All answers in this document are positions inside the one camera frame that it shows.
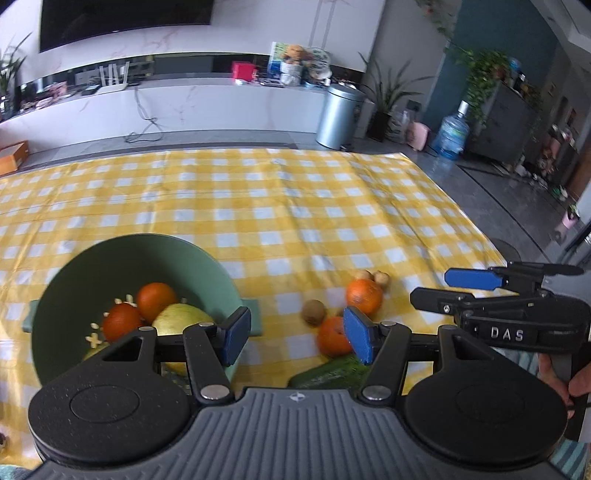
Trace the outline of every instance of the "blue water bottle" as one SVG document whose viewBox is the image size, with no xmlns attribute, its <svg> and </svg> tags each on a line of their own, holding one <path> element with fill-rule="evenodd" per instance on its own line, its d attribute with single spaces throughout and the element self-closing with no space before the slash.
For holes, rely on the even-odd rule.
<svg viewBox="0 0 591 480">
<path fill-rule="evenodd" d="M 441 122 L 439 133 L 433 142 L 433 149 L 442 157 L 455 160 L 464 150 L 468 133 L 470 133 L 470 127 L 465 120 L 468 107 L 467 102 L 460 103 L 457 113 L 445 117 Z"/>
</svg>

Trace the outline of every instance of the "cabinet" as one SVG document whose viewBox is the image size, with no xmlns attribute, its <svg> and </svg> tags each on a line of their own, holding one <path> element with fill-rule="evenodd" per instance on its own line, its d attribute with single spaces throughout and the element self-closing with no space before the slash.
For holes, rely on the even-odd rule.
<svg viewBox="0 0 591 480">
<path fill-rule="evenodd" d="M 478 125 L 468 151 L 515 165 L 530 133 L 535 110 L 521 95 L 499 83 L 491 98 L 483 106 L 485 122 Z"/>
</svg>

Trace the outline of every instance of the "stuffed toy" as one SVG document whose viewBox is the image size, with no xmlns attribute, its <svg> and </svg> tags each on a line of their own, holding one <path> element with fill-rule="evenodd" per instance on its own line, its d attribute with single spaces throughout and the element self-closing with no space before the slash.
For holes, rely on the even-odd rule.
<svg viewBox="0 0 591 480">
<path fill-rule="evenodd" d="M 301 45 L 290 45 L 283 55 L 283 61 L 289 65 L 300 65 L 306 58 L 306 51 Z"/>
</svg>

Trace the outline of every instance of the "bowl handle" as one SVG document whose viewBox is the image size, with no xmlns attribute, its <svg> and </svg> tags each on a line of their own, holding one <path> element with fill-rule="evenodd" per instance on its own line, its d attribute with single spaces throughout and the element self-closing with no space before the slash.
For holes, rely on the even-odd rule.
<svg viewBox="0 0 591 480">
<path fill-rule="evenodd" d="M 242 304 L 251 311 L 251 334 L 258 337 L 262 335 L 261 307 L 257 299 L 242 299 Z"/>
<path fill-rule="evenodd" d="M 25 333 L 31 333 L 33 331 L 33 319 L 35 318 L 38 304 L 39 300 L 31 300 L 29 302 L 29 313 L 27 313 L 27 316 L 22 321 L 22 331 Z"/>
</svg>

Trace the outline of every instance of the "finger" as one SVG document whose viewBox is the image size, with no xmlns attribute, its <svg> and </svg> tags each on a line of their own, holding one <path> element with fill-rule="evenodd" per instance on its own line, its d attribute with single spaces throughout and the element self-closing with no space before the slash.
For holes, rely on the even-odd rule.
<svg viewBox="0 0 591 480">
<path fill-rule="evenodd" d="M 591 364 L 579 371 L 569 383 L 569 392 L 574 397 L 591 393 Z"/>
<path fill-rule="evenodd" d="M 554 391 L 560 395 L 564 404 L 568 407 L 573 405 L 573 401 L 570 399 L 569 388 L 566 384 L 556 376 L 554 369 L 552 368 L 552 360 L 549 355 L 544 353 L 538 356 L 538 369 L 540 371 L 540 380 L 546 385 L 552 387 Z"/>
<path fill-rule="evenodd" d="M 552 360 L 550 359 L 550 355 L 546 353 L 538 354 L 538 369 L 540 370 L 541 375 L 547 375 L 553 372 L 554 369 L 552 369 Z"/>
</svg>

